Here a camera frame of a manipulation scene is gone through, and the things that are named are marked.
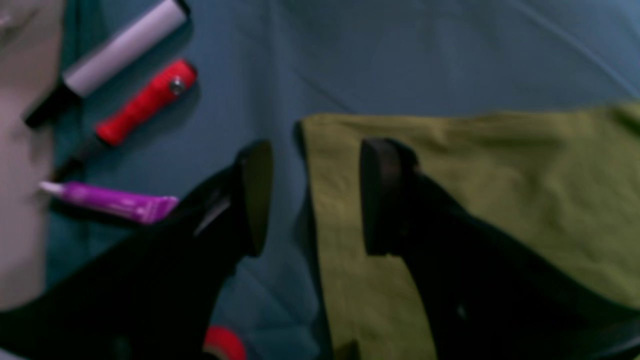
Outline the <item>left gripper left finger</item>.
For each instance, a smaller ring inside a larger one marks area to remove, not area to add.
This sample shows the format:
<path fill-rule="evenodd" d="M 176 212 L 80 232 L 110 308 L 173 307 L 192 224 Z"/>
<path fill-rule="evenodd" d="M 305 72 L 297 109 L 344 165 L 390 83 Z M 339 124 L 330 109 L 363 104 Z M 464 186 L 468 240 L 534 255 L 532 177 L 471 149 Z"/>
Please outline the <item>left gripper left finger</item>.
<path fill-rule="evenodd" d="M 1 349 L 28 360 L 191 360 L 218 294 L 268 232 L 267 140 L 47 292 L 1 313 Z"/>

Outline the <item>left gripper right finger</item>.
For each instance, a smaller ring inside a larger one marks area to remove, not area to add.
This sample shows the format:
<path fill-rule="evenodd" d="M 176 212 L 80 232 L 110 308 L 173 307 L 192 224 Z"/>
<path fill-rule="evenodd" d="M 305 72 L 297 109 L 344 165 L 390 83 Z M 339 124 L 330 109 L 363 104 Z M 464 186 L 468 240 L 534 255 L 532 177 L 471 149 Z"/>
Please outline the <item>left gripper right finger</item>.
<path fill-rule="evenodd" d="M 639 312 L 578 284 L 478 219 L 424 174 L 411 148 L 359 149 L 370 256 L 398 256 L 428 317 L 439 360 L 633 360 Z"/>

